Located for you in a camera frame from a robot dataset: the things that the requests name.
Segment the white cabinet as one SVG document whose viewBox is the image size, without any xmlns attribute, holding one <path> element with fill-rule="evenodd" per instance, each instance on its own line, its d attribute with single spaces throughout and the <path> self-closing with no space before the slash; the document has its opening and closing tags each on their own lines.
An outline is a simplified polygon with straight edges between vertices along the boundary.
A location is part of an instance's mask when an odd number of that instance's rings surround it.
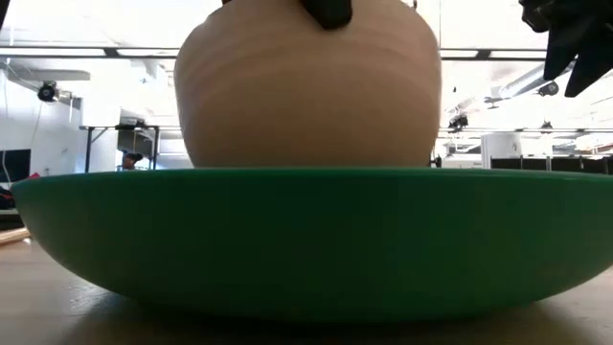
<svg viewBox="0 0 613 345">
<path fill-rule="evenodd" d="M 495 132 L 481 137 L 482 167 L 491 168 L 491 159 L 522 155 L 521 136 L 515 132 Z"/>
</svg>

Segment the black-legged table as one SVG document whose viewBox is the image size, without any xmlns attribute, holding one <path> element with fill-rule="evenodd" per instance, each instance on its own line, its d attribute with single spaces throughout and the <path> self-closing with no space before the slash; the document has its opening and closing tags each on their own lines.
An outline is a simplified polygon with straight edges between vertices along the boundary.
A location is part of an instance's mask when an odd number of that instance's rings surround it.
<svg viewBox="0 0 613 345">
<path fill-rule="evenodd" d="M 137 131 L 142 130 L 153 130 L 154 136 L 151 140 L 151 154 L 149 156 L 149 168 L 151 170 L 157 169 L 157 160 L 159 154 L 159 145 L 161 141 L 161 131 L 162 128 L 160 126 L 148 126 L 148 125 L 122 125 L 118 124 L 115 126 L 79 126 L 79 129 L 85 130 L 87 132 L 86 137 L 86 149 L 85 149 L 85 163 L 84 163 L 84 172 L 89 173 L 90 171 L 90 162 L 91 162 L 91 149 L 93 143 L 100 138 L 104 133 L 108 130 L 115 131 L 130 131 L 136 133 Z"/>
</svg>

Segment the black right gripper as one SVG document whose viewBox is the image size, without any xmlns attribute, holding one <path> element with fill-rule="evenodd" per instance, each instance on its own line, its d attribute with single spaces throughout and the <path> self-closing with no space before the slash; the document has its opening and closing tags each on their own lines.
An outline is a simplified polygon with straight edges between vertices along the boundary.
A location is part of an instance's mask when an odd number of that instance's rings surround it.
<svg viewBox="0 0 613 345">
<path fill-rule="evenodd" d="M 518 0 L 521 19 L 548 34 L 543 79 L 554 80 L 575 58 L 577 47 L 613 35 L 613 0 Z M 579 53 L 564 96 L 574 98 L 613 68 L 613 40 L 588 42 Z"/>
</svg>

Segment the orange plastic bowl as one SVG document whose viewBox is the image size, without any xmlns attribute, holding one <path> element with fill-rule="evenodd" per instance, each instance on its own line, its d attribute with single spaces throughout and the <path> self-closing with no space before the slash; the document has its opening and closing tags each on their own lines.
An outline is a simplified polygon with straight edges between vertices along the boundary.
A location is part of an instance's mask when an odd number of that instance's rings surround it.
<svg viewBox="0 0 613 345">
<path fill-rule="evenodd" d="M 174 66 L 192 163 L 425 166 L 440 127 L 438 39 L 402 0 L 352 11 L 327 31 L 300 0 L 222 0 Z"/>
</svg>

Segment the wooden plank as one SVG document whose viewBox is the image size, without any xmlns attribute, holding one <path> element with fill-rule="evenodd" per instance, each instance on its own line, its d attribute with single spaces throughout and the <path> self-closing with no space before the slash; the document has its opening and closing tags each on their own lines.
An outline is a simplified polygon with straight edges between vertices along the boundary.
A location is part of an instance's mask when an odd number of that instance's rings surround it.
<svg viewBox="0 0 613 345">
<path fill-rule="evenodd" d="M 31 236 L 25 227 L 0 231 L 0 246 L 23 241 Z"/>
</svg>

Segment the green plastic plate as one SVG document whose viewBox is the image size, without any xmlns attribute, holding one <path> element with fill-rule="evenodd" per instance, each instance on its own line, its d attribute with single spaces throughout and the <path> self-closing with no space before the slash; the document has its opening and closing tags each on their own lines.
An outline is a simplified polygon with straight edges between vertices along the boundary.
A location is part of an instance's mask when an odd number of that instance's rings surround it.
<svg viewBox="0 0 613 345">
<path fill-rule="evenodd" d="M 613 176 L 191 169 L 28 179 L 20 217 L 59 264 L 208 314 L 371 323 L 538 301 L 613 265 Z"/>
</svg>

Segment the black low partition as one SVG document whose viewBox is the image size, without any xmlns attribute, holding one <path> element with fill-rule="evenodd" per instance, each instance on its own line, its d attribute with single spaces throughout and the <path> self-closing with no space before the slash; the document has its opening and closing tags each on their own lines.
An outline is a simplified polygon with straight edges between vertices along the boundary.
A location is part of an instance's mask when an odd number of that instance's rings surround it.
<svg viewBox="0 0 613 345">
<path fill-rule="evenodd" d="M 595 173 L 613 175 L 613 158 L 588 158 L 585 156 L 566 157 L 515 157 L 491 158 L 492 169 L 548 171 L 568 173 Z"/>
</svg>

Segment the black monitor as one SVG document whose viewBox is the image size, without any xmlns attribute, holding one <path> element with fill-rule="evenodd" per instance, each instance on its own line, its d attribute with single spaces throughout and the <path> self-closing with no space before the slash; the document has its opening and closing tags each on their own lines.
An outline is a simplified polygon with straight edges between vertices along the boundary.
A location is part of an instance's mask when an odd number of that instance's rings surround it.
<svg viewBox="0 0 613 345">
<path fill-rule="evenodd" d="M 30 149 L 0 150 L 0 183 L 16 182 L 31 175 Z"/>
</svg>

